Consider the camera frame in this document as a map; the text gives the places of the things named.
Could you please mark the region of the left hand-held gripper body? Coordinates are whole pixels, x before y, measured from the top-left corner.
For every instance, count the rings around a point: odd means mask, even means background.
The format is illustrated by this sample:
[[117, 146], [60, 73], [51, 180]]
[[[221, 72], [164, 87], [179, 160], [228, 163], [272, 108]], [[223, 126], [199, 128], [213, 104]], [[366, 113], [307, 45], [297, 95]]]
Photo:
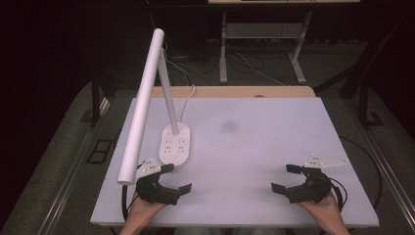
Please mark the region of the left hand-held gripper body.
[[170, 189], [159, 183], [163, 164], [154, 157], [143, 161], [136, 170], [136, 192], [149, 203], [176, 205], [180, 195], [178, 189]]

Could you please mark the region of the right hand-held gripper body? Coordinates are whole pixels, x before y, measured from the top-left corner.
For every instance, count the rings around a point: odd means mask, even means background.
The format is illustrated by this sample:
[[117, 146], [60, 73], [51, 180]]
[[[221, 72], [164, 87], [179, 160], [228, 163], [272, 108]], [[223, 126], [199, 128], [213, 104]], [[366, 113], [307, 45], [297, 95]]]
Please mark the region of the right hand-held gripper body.
[[347, 163], [348, 160], [339, 160], [311, 154], [310, 159], [301, 165], [302, 175], [305, 176], [305, 181], [299, 186], [287, 188], [285, 196], [291, 203], [309, 201], [319, 203], [331, 191], [334, 191], [338, 203], [344, 204], [348, 199], [345, 186], [338, 180], [329, 177], [322, 169], [346, 165]]

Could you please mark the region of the person's left hand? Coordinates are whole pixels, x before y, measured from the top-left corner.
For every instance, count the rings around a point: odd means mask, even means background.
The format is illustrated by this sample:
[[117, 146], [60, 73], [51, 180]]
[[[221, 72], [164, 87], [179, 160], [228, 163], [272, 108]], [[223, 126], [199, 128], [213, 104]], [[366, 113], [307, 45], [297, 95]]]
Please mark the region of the person's left hand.
[[140, 196], [135, 193], [133, 195], [125, 225], [135, 228], [144, 228], [157, 215], [157, 213], [165, 207], [166, 204], [149, 203], [142, 200]]

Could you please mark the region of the person's right hand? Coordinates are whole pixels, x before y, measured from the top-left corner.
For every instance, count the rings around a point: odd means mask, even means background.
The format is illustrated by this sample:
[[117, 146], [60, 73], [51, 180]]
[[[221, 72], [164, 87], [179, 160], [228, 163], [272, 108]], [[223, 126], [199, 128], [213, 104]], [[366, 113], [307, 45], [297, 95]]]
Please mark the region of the person's right hand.
[[336, 227], [344, 225], [337, 200], [332, 193], [319, 203], [301, 202], [298, 203], [298, 206], [306, 210], [325, 231], [333, 231]]

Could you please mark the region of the white table mat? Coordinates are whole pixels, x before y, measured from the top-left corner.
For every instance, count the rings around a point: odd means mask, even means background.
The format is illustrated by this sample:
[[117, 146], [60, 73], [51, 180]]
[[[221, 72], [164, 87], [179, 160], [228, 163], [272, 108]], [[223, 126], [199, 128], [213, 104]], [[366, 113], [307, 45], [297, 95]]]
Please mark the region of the white table mat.
[[[154, 227], [311, 227], [314, 221], [271, 184], [300, 185], [286, 171], [310, 155], [348, 160], [318, 98], [191, 98], [174, 101], [191, 130], [190, 158], [161, 176], [161, 185], [192, 184], [177, 205], [160, 211]], [[340, 181], [348, 199], [342, 215], [349, 227], [372, 227], [379, 219], [351, 165], [324, 168]]]

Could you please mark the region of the white desk lamp socket base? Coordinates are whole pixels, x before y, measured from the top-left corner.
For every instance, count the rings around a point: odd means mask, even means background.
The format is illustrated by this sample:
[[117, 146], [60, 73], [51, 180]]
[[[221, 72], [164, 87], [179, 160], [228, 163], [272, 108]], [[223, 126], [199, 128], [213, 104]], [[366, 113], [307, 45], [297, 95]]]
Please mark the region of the white desk lamp socket base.
[[160, 77], [163, 97], [166, 103], [170, 125], [161, 135], [160, 161], [175, 166], [183, 166], [190, 156], [190, 128], [178, 120], [173, 104], [173, 96], [168, 79], [164, 50], [162, 49], [164, 32], [156, 28], [153, 33], [141, 84], [136, 95], [136, 104], [128, 130], [125, 149], [117, 177], [120, 185], [131, 185], [147, 170], [137, 171], [139, 155], [150, 108], [156, 75]]

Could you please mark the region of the black metal stand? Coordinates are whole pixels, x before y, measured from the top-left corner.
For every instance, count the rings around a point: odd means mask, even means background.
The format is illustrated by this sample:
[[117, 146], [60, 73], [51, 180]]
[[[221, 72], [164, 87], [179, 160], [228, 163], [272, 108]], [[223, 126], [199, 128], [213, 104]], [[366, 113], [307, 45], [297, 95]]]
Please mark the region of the black metal stand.
[[94, 127], [100, 118], [100, 86], [97, 74], [94, 73], [91, 77], [92, 88], [92, 120], [91, 126]]
[[415, 9], [381, 14], [373, 24], [372, 38], [360, 58], [346, 70], [315, 86], [319, 93], [343, 81], [340, 95], [357, 95], [358, 119], [365, 127], [377, 124], [368, 118], [369, 92], [386, 101], [404, 126], [415, 129]]

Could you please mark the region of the black floor frame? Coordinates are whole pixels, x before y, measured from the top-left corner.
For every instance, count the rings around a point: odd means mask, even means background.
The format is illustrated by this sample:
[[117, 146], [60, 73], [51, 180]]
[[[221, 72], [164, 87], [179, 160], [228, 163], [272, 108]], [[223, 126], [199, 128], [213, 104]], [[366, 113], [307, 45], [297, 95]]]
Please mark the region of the black floor frame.
[[86, 161], [93, 165], [103, 164], [107, 159], [112, 144], [112, 139], [98, 139]]

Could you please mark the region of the white metal desk frame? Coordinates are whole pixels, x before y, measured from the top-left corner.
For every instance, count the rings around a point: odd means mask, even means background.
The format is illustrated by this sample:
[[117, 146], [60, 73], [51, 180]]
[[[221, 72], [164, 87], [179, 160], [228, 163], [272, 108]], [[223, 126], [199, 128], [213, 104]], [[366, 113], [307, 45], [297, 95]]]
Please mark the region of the white metal desk frame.
[[221, 18], [219, 82], [221, 84], [228, 82], [226, 61], [228, 39], [295, 39], [297, 45], [292, 52], [288, 53], [288, 58], [298, 83], [306, 84], [299, 56], [311, 17], [312, 13], [306, 12], [301, 23], [231, 23], [227, 20], [227, 14], [223, 13]]

